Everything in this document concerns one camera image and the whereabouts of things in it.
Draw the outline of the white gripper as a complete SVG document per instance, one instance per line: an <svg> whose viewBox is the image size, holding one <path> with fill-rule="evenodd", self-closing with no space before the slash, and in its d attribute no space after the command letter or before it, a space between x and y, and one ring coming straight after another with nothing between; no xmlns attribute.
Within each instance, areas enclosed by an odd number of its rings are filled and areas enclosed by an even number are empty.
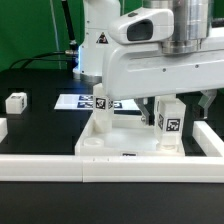
<svg viewBox="0 0 224 224"><path fill-rule="evenodd" d="M146 125L150 113L145 97L203 90L199 106L207 119L216 89L224 88L224 28L213 28L190 54L165 55L157 43L115 44L105 51L102 85L113 100L135 99Z"/></svg>

